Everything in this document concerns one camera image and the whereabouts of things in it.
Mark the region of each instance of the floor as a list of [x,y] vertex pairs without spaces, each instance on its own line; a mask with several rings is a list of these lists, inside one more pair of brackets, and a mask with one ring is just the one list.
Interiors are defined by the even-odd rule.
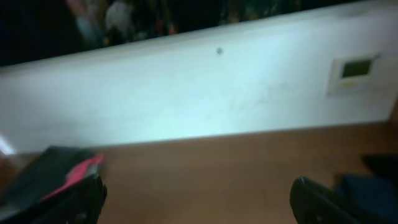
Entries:
[[338,174],[369,174],[362,154],[397,148],[386,124],[102,148],[108,198],[98,223],[296,223],[296,177],[332,187]]

